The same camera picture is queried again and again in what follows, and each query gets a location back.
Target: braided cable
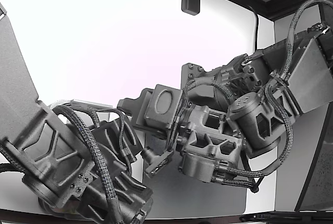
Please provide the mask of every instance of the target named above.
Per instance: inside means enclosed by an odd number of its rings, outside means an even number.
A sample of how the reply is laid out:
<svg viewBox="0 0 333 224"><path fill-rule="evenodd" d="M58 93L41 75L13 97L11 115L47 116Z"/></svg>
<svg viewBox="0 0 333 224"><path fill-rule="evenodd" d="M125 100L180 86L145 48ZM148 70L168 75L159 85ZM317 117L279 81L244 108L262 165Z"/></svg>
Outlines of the braided cable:
<svg viewBox="0 0 333 224"><path fill-rule="evenodd" d="M281 115L284 126L287 133L287 141L284 150L282 151L281 155L272 162L269 166L266 168L259 170L259 171L246 171L242 169L234 169L234 168L226 168L226 172L238 176L245 176L245 177L263 177L268 176L272 172L274 172L277 168L279 168L282 163L286 160L288 157L293 143L293 131L291 126L291 121L288 116L287 111L277 102L277 100L274 98L272 93L272 88L275 86L271 86L269 83L265 86L265 96L268 100L268 102L273 106L273 108Z"/></svg>
<svg viewBox="0 0 333 224"><path fill-rule="evenodd" d="M2 172L20 172L11 163L1 163L0 173Z"/></svg>
<svg viewBox="0 0 333 224"><path fill-rule="evenodd" d="M19 172L28 173L28 171L19 163L16 159L14 159L5 149L0 145L0 153L10 162L10 164Z"/></svg>
<svg viewBox="0 0 333 224"><path fill-rule="evenodd" d="M284 80L286 79L290 66L291 66L291 61L292 61L292 53L293 53L293 43L294 43L294 34L295 34L295 29L297 26L297 23L302 15L302 13L308 8L311 7L315 4L318 3L323 3L326 4L328 6L330 6L331 8L333 8L333 2L329 1L329 0L308 0L306 2L304 2L300 8L297 10L297 12L295 13L290 27L289 27L289 31L288 31L288 36L287 36L287 41L286 41L286 46L287 46L287 59L286 62L284 64L283 69L280 72L280 76L281 78Z"/></svg>
<svg viewBox="0 0 333 224"><path fill-rule="evenodd" d="M117 198L116 191L114 189L110 172L107 167L106 161L99 149L99 146L95 140L95 137L85 125L82 119L69 107L60 105L56 106L53 111L56 114L64 115L79 131L84 143L87 145L93 161L96 164L97 171L99 173L102 186L105 191L109 213L114 215L116 223L123 223L122 215L120 212L120 205Z"/></svg>

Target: black cable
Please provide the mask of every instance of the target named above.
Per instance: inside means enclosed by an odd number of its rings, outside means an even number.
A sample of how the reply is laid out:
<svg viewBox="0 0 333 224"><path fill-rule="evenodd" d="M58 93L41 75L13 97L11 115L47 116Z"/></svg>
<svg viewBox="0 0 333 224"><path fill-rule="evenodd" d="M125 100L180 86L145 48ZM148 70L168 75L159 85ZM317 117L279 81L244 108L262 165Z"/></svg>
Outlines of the black cable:
<svg viewBox="0 0 333 224"><path fill-rule="evenodd" d="M1 163L0 164L0 173L2 172L20 172L10 163Z"/></svg>
<svg viewBox="0 0 333 224"><path fill-rule="evenodd" d="M246 171L242 169L234 169L234 168L225 168L225 171L227 173L237 175L237 176L245 176L245 177L264 177L270 175L272 172L274 172L277 168L279 168L282 163L286 160L288 157L293 143L293 131L291 126L291 121L288 116L288 113L284 107L282 107L277 100L274 98L272 93L272 86L267 83L265 86L265 96L268 100L268 102L273 106L273 108L281 115L284 126L287 133L287 141L285 144L285 148L282 151L281 155L276 159L274 162L272 162L269 166L266 168L259 170L259 171Z"/></svg>
<svg viewBox="0 0 333 224"><path fill-rule="evenodd" d="M286 40L286 47L287 47L287 59L286 62L284 64L284 67L281 69L280 72L280 77L285 80L286 77L288 76L288 72L291 66L291 60L292 60L292 53L293 53L293 43L294 43L294 34L295 34L295 29L297 26L297 23L302 15L302 13L310 6L313 6L315 4L318 3L323 3L326 4L328 6L330 6L331 8L333 8L333 2L329 1L329 0L308 0L306 2L304 2L300 8L297 10L297 12L295 13L290 27L289 27L289 31L288 31L288 36L287 36L287 40Z"/></svg>
<svg viewBox="0 0 333 224"><path fill-rule="evenodd" d="M126 128L128 129L128 131L130 132L130 136L131 138L133 139L133 143L135 143L135 137L134 137L134 134L132 133L130 127L128 124L125 125L125 120L124 120L124 115L122 113L122 111L118 110L118 109L115 109L115 108L108 108L108 109L104 109L104 110L99 110L99 109L96 109L97 112L111 112L111 113L115 113L119 116L119 119L120 119L120 131L119 131L119 147L120 147L120 151L126 161L126 165L127 165L127 169L128 169L128 172L130 174L130 176L132 176L132 166L131 166L131 162L130 160L128 159L127 157L127 154L125 153L125 149L124 149L124 146L123 146L123 142L125 143L126 141L124 140L123 138L123 134L124 134L124 128L126 126ZM126 143L126 152L128 152L129 154L132 154L131 150L128 148L128 144Z"/></svg>
<svg viewBox="0 0 333 224"><path fill-rule="evenodd" d="M108 203L109 214L114 223L124 223L120 211L120 205L116 191L114 189L107 163L99 149L99 146L89 128L82 119L70 108L64 105L56 106L53 111L59 115L65 116L79 131L84 143L87 145L93 161L97 166L101 183L103 185L106 200Z"/></svg>
<svg viewBox="0 0 333 224"><path fill-rule="evenodd" d="M259 16L257 12L248 5L248 7L251 9L251 11L254 13L255 16L255 29L254 29L254 51L257 51L258 49L258 30L259 30Z"/></svg>
<svg viewBox="0 0 333 224"><path fill-rule="evenodd" d="M75 105L72 105L72 103L70 103L70 102L69 103L64 103L63 105L67 106L67 107L70 107L71 109L73 109L75 111L80 111L80 112L84 112L84 113L88 114L92 118L92 120L93 120L94 124L96 125L96 127L99 127L99 118L98 118L98 115L97 115L96 112L107 112L107 113L111 112L111 113L115 113L115 114L117 114L119 116L120 123L121 123L120 130L119 130L119 147L120 147L120 151L122 153L122 156L125 159L127 170L129 172L129 174L132 176L133 171L132 171L131 162L128 159L127 154L125 153L125 149L123 147L123 142L124 142L125 145L126 145L126 152L129 153L131 156L133 156L131 150L129 149L128 144L123 139L123 134L124 134L124 128L125 128L125 126L128 129L131 138L133 139L133 143L136 143L136 141L135 141L134 134L132 133L129 125L128 124L125 125L125 120L124 120L123 113L120 110L114 109L114 108L106 108L104 110L99 110L99 109L93 109L92 107L88 107L88 109L85 111L85 110L80 109L79 107L75 107Z"/></svg>

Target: black wire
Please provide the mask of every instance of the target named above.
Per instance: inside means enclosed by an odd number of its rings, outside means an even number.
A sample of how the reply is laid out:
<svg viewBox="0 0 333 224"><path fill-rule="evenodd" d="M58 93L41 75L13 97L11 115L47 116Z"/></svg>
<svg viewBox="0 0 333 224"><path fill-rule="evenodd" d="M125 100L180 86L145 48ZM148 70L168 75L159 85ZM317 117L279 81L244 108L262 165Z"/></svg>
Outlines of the black wire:
<svg viewBox="0 0 333 224"><path fill-rule="evenodd" d="M126 166L127 166L127 171L129 172L130 176L132 176L133 170L132 170L131 162L128 159L127 155L124 153L124 147L123 147L123 143L124 143L126 145L127 151L130 153L131 156L133 156L132 151L129 149L128 143L126 143L126 140L124 140L124 138L123 138L125 126L126 126L126 128L128 129L128 131L130 133L130 136L132 138L132 141L133 141L134 145L135 145L136 141L135 141L134 134L132 133L129 125L125 124L123 113L120 110L115 109L115 108L107 108L107 109L104 109L104 110L99 110L99 109L93 109L92 107L89 107L87 111L84 111L84 110L80 110L80 109L76 108L75 105L72 105L71 103L65 103L63 105L67 106L67 107L70 107L75 111L81 111L81 112L84 112L84 113L88 114L92 118L94 124L97 127L99 127L99 118L98 118L98 115L96 114L96 112L115 113L119 116L120 123L121 123L120 124L120 130L119 130L119 147L120 147L120 151L121 151L121 153L122 153L122 155L125 159Z"/></svg>
<svg viewBox="0 0 333 224"><path fill-rule="evenodd" d="M2 172L20 172L10 163L1 163L0 164L0 173Z"/></svg>
<svg viewBox="0 0 333 224"><path fill-rule="evenodd" d="M253 7L251 7L250 5L248 5L248 7L251 9L251 11L255 15L254 51L257 51L257 49L258 49L259 16L258 16L257 12L253 9Z"/></svg>

